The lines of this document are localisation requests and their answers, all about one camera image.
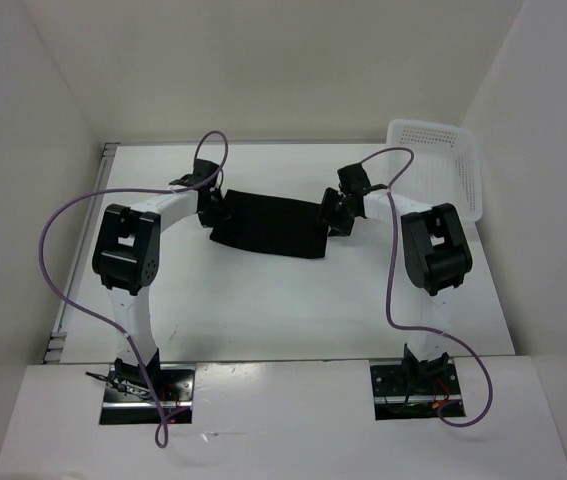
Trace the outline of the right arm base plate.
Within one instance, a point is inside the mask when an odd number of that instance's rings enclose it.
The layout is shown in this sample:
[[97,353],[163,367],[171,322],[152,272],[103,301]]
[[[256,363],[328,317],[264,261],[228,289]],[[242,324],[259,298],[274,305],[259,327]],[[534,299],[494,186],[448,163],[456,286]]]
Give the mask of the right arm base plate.
[[453,362],[437,379],[414,385],[408,384],[399,360],[371,363],[370,377],[377,421],[437,418],[441,406],[444,417],[466,416]]

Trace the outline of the white perforated plastic basket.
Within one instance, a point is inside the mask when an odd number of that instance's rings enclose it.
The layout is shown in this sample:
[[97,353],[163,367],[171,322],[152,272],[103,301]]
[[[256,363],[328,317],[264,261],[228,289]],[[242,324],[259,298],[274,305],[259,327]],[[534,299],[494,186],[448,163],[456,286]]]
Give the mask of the white perforated plastic basket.
[[475,135],[453,125],[395,119],[388,125],[386,145],[405,147],[414,161],[392,189],[413,200],[453,204],[464,221],[483,214],[482,150]]

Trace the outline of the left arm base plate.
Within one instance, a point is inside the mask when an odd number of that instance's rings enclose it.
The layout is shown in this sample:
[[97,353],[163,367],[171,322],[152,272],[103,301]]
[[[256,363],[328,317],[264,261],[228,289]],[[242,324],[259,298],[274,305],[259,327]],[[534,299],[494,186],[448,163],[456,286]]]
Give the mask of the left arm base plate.
[[[169,424],[190,424],[196,366],[163,364],[155,376],[155,390]],[[114,367],[107,376],[97,375],[105,383],[99,424],[158,425],[160,416],[143,381],[130,382],[116,378]]]

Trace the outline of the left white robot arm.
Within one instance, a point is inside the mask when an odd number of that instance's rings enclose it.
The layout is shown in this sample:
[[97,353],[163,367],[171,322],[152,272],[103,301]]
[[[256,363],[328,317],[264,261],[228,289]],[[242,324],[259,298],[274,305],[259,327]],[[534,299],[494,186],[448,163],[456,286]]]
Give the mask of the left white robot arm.
[[162,387],[160,354],[152,333],[149,287],[159,270],[161,234],[177,222],[198,216],[205,227],[223,218],[217,177],[221,167],[195,159],[193,171],[161,193],[130,206],[106,207],[92,257],[93,271],[106,288],[120,339],[109,382],[127,386],[139,399]]

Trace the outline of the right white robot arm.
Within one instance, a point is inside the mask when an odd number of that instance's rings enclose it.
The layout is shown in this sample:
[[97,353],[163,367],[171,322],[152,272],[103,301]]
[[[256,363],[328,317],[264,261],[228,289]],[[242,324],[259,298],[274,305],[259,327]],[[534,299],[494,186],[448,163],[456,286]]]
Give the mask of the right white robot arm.
[[[319,219],[341,236],[351,233],[357,217],[391,227],[386,317],[392,328],[409,334],[401,361],[403,385],[413,393],[425,392],[447,372],[446,340],[476,355],[467,342],[448,331],[452,301],[473,266],[457,210],[450,203],[422,204],[390,192],[385,185],[374,185],[359,163],[337,174],[339,187],[325,191]],[[409,323],[396,322],[392,312],[399,258],[408,279],[421,292],[419,317]]]

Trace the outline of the black skirt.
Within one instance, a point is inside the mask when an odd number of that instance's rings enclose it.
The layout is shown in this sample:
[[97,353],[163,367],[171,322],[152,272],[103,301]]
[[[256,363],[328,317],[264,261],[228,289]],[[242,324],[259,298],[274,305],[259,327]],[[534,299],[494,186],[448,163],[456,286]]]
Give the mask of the black skirt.
[[227,217],[210,234],[216,243],[308,260],[326,255],[328,227],[317,203],[229,190],[224,206]]

